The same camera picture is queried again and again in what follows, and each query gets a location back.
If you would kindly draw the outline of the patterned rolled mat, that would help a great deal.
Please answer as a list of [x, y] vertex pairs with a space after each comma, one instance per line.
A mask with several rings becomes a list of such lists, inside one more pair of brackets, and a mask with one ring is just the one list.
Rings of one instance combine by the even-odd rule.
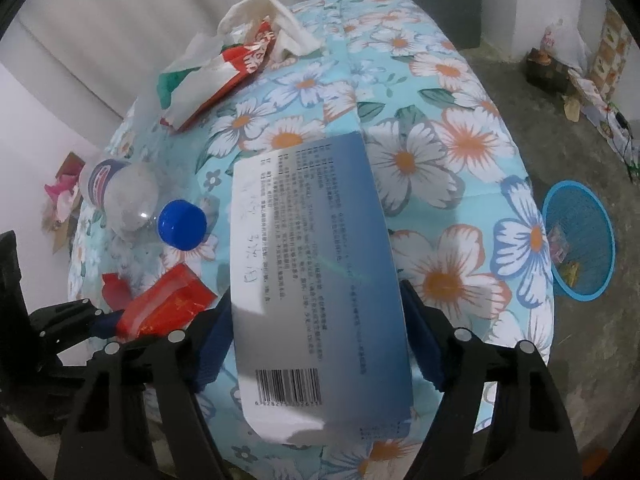
[[607, 2], [600, 42], [589, 72], [589, 79], [605, 101], [612, 99], [620, 82], [631, 43], [632, 36], [627, 25], [612, 3]]

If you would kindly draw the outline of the floral blue bed quilt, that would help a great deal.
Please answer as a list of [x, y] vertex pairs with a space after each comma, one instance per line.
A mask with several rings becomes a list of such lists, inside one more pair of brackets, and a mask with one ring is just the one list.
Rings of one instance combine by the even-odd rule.
[[183, 133], [134, 104], [107, 153], [152, 162], [205, 211], [197, 248], [136, 247], [81, 208], [68, 296], [102, 299], [104, 273], [144, 292], [185, 264], [214, 292], [229, 283], [236, 162], [308, 141], [363, 136], [402, 278], [488, 344], [554, 331], [549, 246], [518, 147], [498, 108], [436, 22], [412, 0], [307, 0], [296, 21], [322, 44], [307, 56], [255, 49], [250, 78]]

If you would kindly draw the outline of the grey pleated curtain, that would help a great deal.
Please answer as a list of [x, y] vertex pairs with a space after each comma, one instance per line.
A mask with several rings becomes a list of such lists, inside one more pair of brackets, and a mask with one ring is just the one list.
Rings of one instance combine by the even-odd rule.
[[[140, 89], [198, 32], [213, 34], [241, 0], [26, 0], [3, 62], [40, 100], [64, 91], [122, 116]], [[280, 0], [285, 4], [305, 0]]]

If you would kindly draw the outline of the white plastic bag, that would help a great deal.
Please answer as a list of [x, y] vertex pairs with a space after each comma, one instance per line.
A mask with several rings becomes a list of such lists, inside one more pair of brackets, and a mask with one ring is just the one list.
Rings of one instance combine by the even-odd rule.
[[558, 62], [585, 75], [588, 70], [589, 48], [577, 26], [559, 18], [544, 30], [540, 48]]

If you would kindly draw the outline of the small red packet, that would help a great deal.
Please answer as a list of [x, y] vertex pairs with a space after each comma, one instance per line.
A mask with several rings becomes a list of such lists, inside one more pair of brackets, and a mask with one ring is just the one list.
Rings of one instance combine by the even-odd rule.
[[167, 336], [181, 330], [211, 307], [218, 296], [184, 263], [179, 263], [122, 310], [107, 337], [130, 341]]

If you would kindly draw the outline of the blue white tissue pack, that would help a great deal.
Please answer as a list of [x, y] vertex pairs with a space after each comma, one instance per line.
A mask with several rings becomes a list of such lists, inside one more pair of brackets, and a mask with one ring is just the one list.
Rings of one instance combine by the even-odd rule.
[[230, 297], [243, 415], [259, 437], [327, 445], [408, 434], [405, 317], [359, 133], [235, 165]]

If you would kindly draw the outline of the red white snack bag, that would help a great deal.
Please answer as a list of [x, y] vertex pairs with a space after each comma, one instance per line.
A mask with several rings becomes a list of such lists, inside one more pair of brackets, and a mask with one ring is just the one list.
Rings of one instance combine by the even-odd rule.
[[181, 58], [157, 78], [160, 123], [176, 131], [189, 127], [203, 110], [218, 103], [265, 64], [276, 35], [262, 23], [240, 44], [229, 36], [196, 35]]

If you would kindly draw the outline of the dark box on floor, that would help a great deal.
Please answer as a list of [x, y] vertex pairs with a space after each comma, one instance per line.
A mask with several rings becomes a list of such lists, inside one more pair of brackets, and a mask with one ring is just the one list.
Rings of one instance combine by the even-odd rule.
[[536, 88], [553, 94], [567, 94], [570, 88], [570, 66], [544, 51], [532, 49], [525, 60], [525, 78]]

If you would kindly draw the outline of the blue plastic trash basket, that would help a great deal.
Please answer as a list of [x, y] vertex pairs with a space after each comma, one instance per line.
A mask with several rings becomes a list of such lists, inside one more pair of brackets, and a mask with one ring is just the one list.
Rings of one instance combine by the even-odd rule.
[[598, 196], [580, 182], [560, 181], [544, 198], [542, 216], [552, 253], [554, 292], [579, 302], [599, 298], [614, 274], [616, 241]]

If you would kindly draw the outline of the clear bottle blue cap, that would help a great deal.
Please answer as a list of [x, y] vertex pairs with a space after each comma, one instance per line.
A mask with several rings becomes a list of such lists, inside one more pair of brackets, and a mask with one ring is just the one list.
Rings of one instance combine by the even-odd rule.
[[188, 180], [162, 165], [101, 155], [81, 170], [79, 184], [82, 198], [127, 243], [190, 252], [205, 240], [206, 213]]

